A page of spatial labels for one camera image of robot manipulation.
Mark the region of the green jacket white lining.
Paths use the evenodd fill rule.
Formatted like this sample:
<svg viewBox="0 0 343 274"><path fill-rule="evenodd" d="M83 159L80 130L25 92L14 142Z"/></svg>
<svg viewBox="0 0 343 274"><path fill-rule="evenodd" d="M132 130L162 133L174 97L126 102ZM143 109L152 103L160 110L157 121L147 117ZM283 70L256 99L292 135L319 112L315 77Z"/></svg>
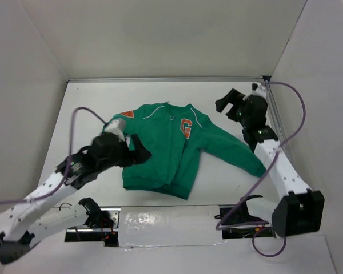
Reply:
<svg viewBox="0 0 343 274"><path fill-rule="evenodd" d="M125 167L126 190L152 191L188 199L206 152L260 178L266 171L247 144L212 123L191 104L185 107L168 103L144 104L120 112L112 120L126 122L124 135L137 134L152 157L144 164Z"/></svg>

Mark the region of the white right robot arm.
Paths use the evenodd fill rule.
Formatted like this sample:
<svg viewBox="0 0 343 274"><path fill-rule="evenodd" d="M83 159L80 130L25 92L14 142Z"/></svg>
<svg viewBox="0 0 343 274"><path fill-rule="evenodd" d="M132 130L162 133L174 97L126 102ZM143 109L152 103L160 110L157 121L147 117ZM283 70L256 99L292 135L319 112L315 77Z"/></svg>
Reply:
<svg viewBox="0 0 343 274"><path fill-rule="evenodd" d="M226 116L242 126L244 140L266 168L279 202L248 193L222 218L221 226L227 228L226 218L238 212L241 222L268 223L278 237L317 232L325 198L321 191L312 190L299 176L284 153L282 142L266 124L266 88L254 84L250 95L231 89L215 102L217 112L222 112L228 104L232 107Z"/></svg>

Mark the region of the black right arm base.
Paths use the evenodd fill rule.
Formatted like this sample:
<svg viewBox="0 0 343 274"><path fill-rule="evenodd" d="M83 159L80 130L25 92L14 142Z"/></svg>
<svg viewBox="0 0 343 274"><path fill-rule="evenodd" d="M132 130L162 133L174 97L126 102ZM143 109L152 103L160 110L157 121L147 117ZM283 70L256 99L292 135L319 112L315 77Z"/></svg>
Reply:
<svg viewBox="0 0 343 274"><path fill-rule="evenodd" d="M232 208L234 205L227 205L227 206L220 206L218 215L215 215L214 218L216 220L221 220ZM232 216L230 216L227 221L223 222L223 226L229 225L236 225L236 224L243 224L243 223L261 223L263 222L262 219L258 217L254 217L249 214L246 202L244 202L240 208L238 208ZM250 225L242 225L239 227L234 227L231 229L223 230L222 231L222 238L223 239L244 239L244 238L252 238L257 231L261 231L265 227L270 227L270 225L263 224L250 224Z"/></svg>

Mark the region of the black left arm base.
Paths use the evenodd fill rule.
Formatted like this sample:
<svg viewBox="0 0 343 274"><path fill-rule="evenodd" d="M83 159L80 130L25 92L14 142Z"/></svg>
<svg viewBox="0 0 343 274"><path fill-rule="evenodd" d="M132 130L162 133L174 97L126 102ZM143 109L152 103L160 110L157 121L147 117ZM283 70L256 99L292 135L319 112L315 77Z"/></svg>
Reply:
<svg viewBox="0 0 343 274"><path fill-rule="evenodd" d="M65 243L100 242L106 247L118 247L119 214L116 207L100 207L92 198L83 198L78 205L85 210L82 225L70 227L65 233Z"/></svg>

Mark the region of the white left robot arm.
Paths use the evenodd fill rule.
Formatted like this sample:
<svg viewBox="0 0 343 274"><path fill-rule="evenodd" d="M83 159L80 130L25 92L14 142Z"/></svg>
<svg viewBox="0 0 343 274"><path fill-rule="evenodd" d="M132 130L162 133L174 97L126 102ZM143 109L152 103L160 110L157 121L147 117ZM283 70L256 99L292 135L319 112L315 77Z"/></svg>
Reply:
<svg viewBox="0 0 343 274"><path fill-rule="evenodd" d="M133 149L115 134L101 134L57 165L49 178L23 200L11 202L11 207L0 213L0 263L15 262L43 239L64 229L113 225L109 214L102 212L92 198L82 198L69 209L50 210L95 181L100 173L114 166L143 164L151 158L136 134L131 136L131 143Z"/></svg>

